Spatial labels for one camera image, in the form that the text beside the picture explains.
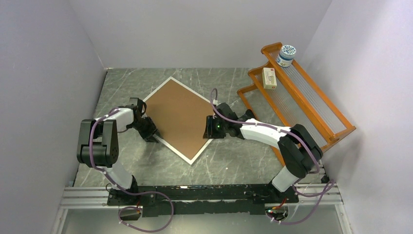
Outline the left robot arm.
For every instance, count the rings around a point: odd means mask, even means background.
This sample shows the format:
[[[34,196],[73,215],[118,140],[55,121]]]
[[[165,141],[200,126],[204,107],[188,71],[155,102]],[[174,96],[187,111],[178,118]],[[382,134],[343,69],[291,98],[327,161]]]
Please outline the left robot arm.
[[[136,130],[145,142],[157,143],[159,131],[146,115],[146,103],[132,97],[124,106],[112,108],[108,114],[84,119],[80,124],[76,157],[104,175],[110,182],[109,205],[134,205],[140,199],[135,177],[118,162],[119,133]]]

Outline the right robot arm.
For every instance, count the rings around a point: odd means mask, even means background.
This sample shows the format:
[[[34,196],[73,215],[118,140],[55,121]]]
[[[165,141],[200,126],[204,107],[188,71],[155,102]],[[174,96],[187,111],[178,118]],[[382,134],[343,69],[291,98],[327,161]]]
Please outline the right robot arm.
[[[250,109],[239,117],[226,103],[214,105],[213,111],[213,115],[206,117],[203,138],[219,139],[230,135],[261,142],[279,150],[284,166],[271,180],[267,190],[273,202],[282,201],[287,189],[310,174],[323,156],[322,149],[301,124],[281,127],[260,122]]]

